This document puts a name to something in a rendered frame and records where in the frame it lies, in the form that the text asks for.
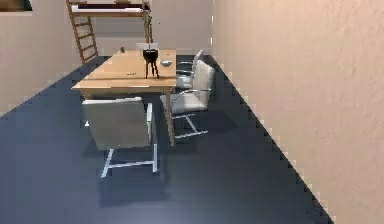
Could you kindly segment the light wooden table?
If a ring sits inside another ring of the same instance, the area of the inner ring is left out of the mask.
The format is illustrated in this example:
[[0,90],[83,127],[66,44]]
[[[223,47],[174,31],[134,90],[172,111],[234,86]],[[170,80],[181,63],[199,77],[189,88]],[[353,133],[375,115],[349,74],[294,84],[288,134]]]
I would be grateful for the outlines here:
[[[90,74],[72,87],[79,90],[86,99],[97,94],[160,93],[166,96],[165,114],[171,145],[174,145],[170,95],[176,87],[176,51],[160,49],[156,62],[159,78],[149,72],[145,77],[145,59],[141,51],[118,51]],[[160,60],[171,60],[172,65],[164,67]]]

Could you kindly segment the black pot on tripod stand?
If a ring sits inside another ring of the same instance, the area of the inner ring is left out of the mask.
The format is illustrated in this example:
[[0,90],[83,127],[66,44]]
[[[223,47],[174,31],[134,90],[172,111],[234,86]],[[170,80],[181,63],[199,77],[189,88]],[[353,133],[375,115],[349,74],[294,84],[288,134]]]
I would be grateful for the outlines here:
[[145,59],[145,77],[148,77],[149,72],[152,72],[153,76],[159,77],[157,68],[158,50],[157,49],[145,49],[142,51]]

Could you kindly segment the wooden loft bed with ladder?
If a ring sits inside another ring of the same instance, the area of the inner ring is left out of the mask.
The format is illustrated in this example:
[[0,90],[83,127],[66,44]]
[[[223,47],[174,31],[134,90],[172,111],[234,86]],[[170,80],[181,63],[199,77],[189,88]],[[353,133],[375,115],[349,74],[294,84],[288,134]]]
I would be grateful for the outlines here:
[[99,56],[97,35],[117,37],[128,31],[124,22],[136,25],[141,22],[141,31],[136,28],[137,36],[146,42],[144,20],[146,14],[152,16],[150,0],[64,0],[73,38],[79,59],[86,64]]

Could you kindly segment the white cantilever chair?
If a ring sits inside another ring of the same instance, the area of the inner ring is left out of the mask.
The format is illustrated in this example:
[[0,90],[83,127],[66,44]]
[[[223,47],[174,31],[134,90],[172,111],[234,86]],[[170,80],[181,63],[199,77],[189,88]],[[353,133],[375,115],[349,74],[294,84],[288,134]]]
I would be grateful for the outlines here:
[[[113,100],[84,100],[82,108],[86,123],[99,151],[107,151],[101,178],[114,168],[151,165],[159,171],[159,148],[153,104],[141,97]],[[152,159],[112,164],[118,149],[151,147]]]
[[177,63],[178,66],[189,66],[190,69],[177,69],[176,70],[176,87],[189,89],[192,87],[193,78],[195,75],[195,70],[197,62],[202,58],[204,50],[201,49],[193,58],[192,61],[180,61]]
[[176,139],[207,133],[207,130],[198,131],[192,123],[191,117],[196,112],[207,110],[214,74],[214,68],[202,60],[198,60],[192,87],[170,95],[172,119],[185,119],[191,128],[190,133],[178,135]]

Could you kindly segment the dark framed wall picture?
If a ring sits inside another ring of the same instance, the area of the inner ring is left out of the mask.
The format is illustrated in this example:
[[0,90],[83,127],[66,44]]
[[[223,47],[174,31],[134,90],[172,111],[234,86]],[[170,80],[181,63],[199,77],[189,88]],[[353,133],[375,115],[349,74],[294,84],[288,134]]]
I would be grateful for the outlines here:
[[29,0],[0,0],[0,12],[24,12],[31,11]]

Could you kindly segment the green house plant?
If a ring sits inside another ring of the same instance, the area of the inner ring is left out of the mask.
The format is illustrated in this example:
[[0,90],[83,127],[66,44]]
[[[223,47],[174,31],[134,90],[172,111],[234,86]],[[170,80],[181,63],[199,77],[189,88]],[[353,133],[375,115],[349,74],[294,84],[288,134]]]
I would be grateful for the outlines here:
[[153,42],[153,37],[152,37],[152,16],[149,14],[146,14],[143,17],[144,20],[144,29],[145,29],[145,38],[147,43],[152,43]]

